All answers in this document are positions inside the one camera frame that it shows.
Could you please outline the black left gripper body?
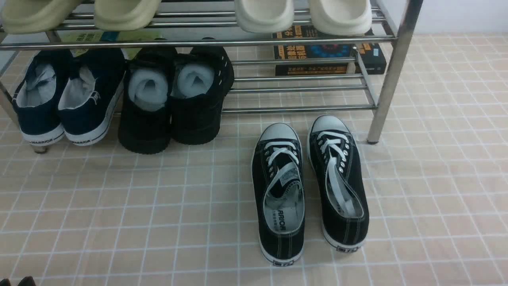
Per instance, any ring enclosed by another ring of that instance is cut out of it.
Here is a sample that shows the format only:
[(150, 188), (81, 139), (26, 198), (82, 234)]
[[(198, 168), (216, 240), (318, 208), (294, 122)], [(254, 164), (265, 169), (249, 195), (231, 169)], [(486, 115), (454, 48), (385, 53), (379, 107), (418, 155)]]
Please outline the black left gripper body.
[[(0, 286), (11, 286), (11, 281), (8, 278), (4, 278), (0, 281)], [(17, 284), (17, 286), (36, 286), (36, 282), (32, 276), (26, 276)]]

